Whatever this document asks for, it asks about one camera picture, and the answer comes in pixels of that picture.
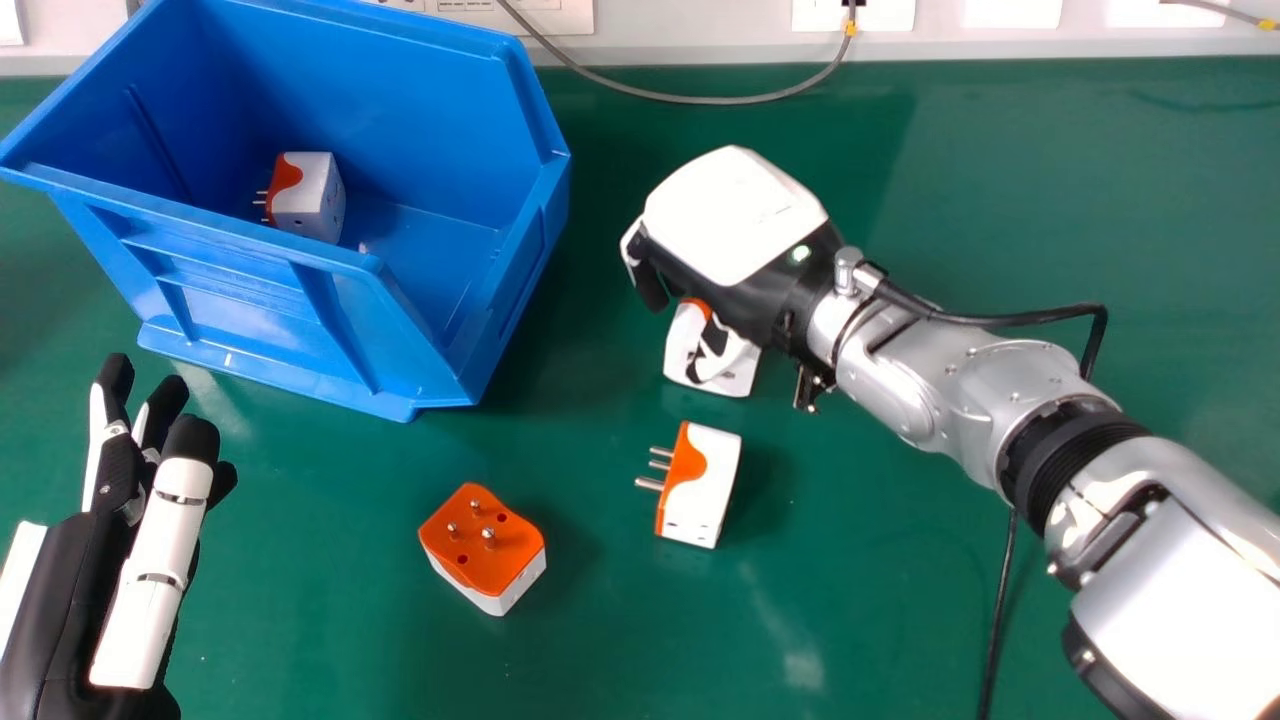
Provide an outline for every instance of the blue plastic bin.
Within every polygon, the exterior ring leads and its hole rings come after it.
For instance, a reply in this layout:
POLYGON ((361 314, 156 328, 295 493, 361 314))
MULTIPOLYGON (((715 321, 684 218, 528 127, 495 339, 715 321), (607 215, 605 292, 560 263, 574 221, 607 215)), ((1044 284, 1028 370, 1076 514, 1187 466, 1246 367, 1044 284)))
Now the blue plastic bin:
POLYGON ((138 345, 399 421, 480 400, 568 164, 518 41, 353 0, 151 0, 0 143, 138 345), (289 150, 337 156, 338 246, 261 224, 289 150))

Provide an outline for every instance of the green tabletop surface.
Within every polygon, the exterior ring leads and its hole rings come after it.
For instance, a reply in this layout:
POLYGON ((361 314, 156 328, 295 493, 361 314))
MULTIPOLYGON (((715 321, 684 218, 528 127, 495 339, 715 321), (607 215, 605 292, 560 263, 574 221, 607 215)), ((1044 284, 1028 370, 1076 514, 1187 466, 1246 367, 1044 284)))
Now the green tabletop surface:
MULTIPOLYGON (((627 69, 755 92, 812 67, 627 69)), ((399 425, 172 363, 42 195, 0 186, 0 534, 74 512, 88 383, 170 372, 241 484, 204 529, 169 685, 188 719, 972 717, 1006 509, 841 396, 791 410, 662 378, 668 316, 618 238, 686 160, 754 147, 846 240, 960 311, 1101 300, 1097 383, 1280 507, 1280 58, 860 64, 754 108, 543 82, 573 151, 568 228, 484 401, 399 425), (653 536, 632 487, 681 420, 740 433, 721 547, 653 536), (466 480, 538 524, 549 569, 504 619, 435 575, 416 529, 466 480)), ((0 132, 52 81, 0 83, 0 132)), ((1038 332, 1076 350, 1087 323, 1038 332)), ((1028 530, 1002 719, 1106 717, 1060 650, 1070 593, 1028 530)))

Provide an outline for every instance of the black and white robotic hand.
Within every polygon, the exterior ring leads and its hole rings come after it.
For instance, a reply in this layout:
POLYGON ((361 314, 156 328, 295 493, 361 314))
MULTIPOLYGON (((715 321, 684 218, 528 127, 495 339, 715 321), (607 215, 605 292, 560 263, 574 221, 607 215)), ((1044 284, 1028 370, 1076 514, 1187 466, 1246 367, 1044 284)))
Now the black and white robotic hand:
POLYGON ((133 365, 90 389, 81 511, 22 523, 0 574, 0 720, 177 720, 164 685, 200 528, 236 487, 211 423, 165 378, 131 425, 133 365))
POLYGON ((1280 717, 1280 519, 1088 382, 1105 309, 946 313, 741 147, 664 181, 621 251, 654 311, 695 297, 717 327, 795 359, 796 407, 838 389, 1016 509, 1075 592, 1068 660, 1116 715, 1280 717), (1085 313, 1098 322, 1079 368, 1056 345, 987 332, 1085 313))

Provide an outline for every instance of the metal pin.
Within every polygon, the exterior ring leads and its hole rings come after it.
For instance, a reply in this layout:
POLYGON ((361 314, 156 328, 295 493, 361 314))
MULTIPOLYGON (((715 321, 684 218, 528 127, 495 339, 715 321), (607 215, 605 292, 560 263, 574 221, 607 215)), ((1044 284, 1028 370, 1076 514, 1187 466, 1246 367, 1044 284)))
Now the metal pin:
POLYGON ((660 483, 650 478, 636 478, 636 487, 652 489, 653 492, 662 492, 667 486, 666 483, 660 483))

